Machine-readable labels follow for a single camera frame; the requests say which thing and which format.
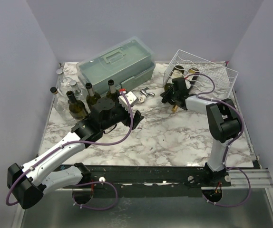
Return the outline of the dark green bottle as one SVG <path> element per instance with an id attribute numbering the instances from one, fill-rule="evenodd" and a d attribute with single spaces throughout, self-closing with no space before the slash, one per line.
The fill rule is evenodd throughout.
<path id="1" fill-rule="evenodd" d="M 97 103 L 98 99 L 100 99 L 101 96 L 99 93 L 95 92 L 93 85 L 91 83 L 86 83 L 85 87 L 88 92 L 88 95 L 86 97 L 86 102 L 89 109 L 92 109 L 92 106 Z"/>

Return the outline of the clear bottle silver cap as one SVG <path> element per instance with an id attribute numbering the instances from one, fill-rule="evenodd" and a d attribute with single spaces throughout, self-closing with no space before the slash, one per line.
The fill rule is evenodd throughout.
<path id="1" fill-rule="evenodd" d="M 83 100 L 84 93 L 82 92 L 81 88 L 79 88 L 77 82 L 75 80 L 71 80 L 69 84 L 74 93 L 74 96 L 79 100 Z"/>

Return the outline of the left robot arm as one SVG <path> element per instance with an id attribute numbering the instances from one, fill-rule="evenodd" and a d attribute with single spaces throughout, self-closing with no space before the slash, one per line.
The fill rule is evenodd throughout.
<path id="1" fill-rule="evenodd" d="M 8 168 L 6 205 L 20 204 L 23 209 L 29 209 L 51 191 L 67 186 L 95 185 L 91 171 L 82 163 L 75 163 L 62 171 L 56 169 L 90 145 L 101 145 L 99 139 L 107 128 L 122 123 L 132 131 L 143 118 L 139 111 L 132 111 L 125 96 L 120 96 L 117 102 L 100 98 L 91 113 L 77 122 L 59 143 L 21 166 L 14 163 Z"/>

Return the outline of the green bottle black neck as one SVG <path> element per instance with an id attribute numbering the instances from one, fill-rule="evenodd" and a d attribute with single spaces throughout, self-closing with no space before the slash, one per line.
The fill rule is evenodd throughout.
<path id="1" fill-rule="evenodd" d="M 88 112 L 84 103 L 75 97 L 73 91 L 67 91 L 66 95 L 68 97 L 69 112 L 72 117 L 78 121 L 85 119 L 88 116 Z"/>

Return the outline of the clear bottle white label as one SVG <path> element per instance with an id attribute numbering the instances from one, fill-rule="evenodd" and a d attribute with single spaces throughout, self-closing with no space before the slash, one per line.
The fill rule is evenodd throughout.
<path id="1" fill-rule="evenodd" d="M 69 113 L 67 100 L 59 93 L 56 87 L 51 87 L 50 92 L 53 94 L 53 106 L 62 119 L 66 122 L 72 121 L 72 116 Z"/>

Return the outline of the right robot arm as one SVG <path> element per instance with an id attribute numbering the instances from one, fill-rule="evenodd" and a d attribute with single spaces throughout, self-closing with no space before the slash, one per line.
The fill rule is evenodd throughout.
<path id="1" fill-rule="evenodd" d="M 218 100 L 204 97 L 215 90 L 215 84 L 209 92 L 191 94 L 187 88 L 185 78 L 175 78 L 166 85 L 160 95 L 162 103 L 176 105 L 181 109 L 205 114 L 208 120 L 210 134 L 213 137 L 213 146 L 205 167 L 209 169 L 203 174 L 204 183 L 214 186 L 220 181 L 218 172 L 226 170 L 226 158 L 232 143 L 244 132 L 244 122 L 230 98 Z"/>

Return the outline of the green bottle silver foil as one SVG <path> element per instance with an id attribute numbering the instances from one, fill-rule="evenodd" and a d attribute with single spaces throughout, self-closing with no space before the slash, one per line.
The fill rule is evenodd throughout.
<path id="1" fill-rule="evenodd" d="M 110 80 L 108 80 L 107 83 L 109 86 L 109 91 L 107 92 L 106 97 L 110 98 L 111 100 L 113 100 L 115 102 L 118 98 L 118 91 L 116 90 L 115 82 L 113 79 L 110 79 Z"/>

